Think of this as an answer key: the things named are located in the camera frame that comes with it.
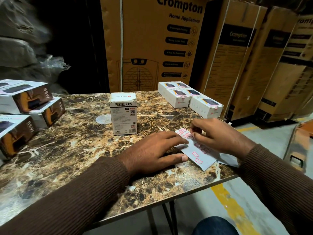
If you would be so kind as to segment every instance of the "marble table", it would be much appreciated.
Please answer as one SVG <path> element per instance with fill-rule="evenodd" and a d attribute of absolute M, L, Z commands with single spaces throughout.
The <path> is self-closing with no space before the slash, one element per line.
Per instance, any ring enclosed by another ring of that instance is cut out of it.
<path fill-rule="evenodd" d="M 161 130 L 189 128 L 201 118 L 190 108 L 174 109 L 157 91 L 136 92 L 138 134 L 113 136 L 109 93 L 63 96 L 66 113 L 40 131 L 0 168 L 0 225 L 86 170 L 97 158 L 114 157 Z M 215 162 L 203 172 L 191 160 L 132 182 L 95 228 L 236 178 Z"/>

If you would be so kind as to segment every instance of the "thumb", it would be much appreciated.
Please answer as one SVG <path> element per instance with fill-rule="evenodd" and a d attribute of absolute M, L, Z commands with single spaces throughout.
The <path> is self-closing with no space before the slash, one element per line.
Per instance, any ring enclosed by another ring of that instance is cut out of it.
<path fill-rule="evenodd" d="M 211 146 L 211 144 L 213 144 L 213 139 L 208 138 L 206 136 L 203 136 L 202 134 L 199 134 L 197 132 L 193 132 L 193 137 L 201 144 L 204 144 L 208 147 Z"/>
<path fill-rule="evenodd" d="M 177 163 L 187 162 L 187 161 L 188 161 L 188 157 L 182 153 L 171 154 L 166 157 L 161 157 L 158 160 L 159 170 L 175 165 Z"/>

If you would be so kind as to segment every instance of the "fingernail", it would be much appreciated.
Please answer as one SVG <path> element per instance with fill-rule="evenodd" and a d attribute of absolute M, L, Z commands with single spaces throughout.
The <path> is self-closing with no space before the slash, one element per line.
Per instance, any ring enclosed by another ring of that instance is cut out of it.
<path fill-rule="evenodd" d="M 182 162 L 187 162 L 188 161 L 188 157 L 186 155 L 182 156 Z"/>

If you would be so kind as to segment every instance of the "forearm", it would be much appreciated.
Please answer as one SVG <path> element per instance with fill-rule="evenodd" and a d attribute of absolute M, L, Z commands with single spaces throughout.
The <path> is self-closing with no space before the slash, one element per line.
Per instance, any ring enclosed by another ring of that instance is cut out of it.
<path fill-rule="evenodd" d="M 290 234 L 307 234 L 313 224 L 313 180 L 261 145 L 246 156 L 239 175 Z"/>
<path fill-rule="evenodd" d="M 0 234 L 81 234 L 129 181 L 117 158 L 100 157 L 67 185 L 0 227 Z"/>

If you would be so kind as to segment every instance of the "concrete floor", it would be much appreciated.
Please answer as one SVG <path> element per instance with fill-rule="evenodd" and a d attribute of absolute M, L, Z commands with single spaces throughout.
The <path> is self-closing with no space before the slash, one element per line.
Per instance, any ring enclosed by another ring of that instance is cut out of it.
<path fill-rule="evenodd" d="M 252 123 L 247 123 L 236 129 L 283 158 L 295 126 L 296 124 L 292 124 L 261 129 Z M 310 160 L 312 151 L 310 150 L 308 157 L 306 175 L 313 179 L 313 159 Z M 269 212 L 252 189 L 240 178 L 178 199 L 175 205 L 180 235 L 190 235 L 197 223 L 209 216 L 225 218 L 236 227 L 240 235 L 288 235 L 281 222 Z M 162 207 L 153 208 L 152 212 L 158 234 L 170 235 Z M 147 212 L 142 212 L 85 233 L 85 235 L 98 234 L 150 235 L 152 232 Z"/>

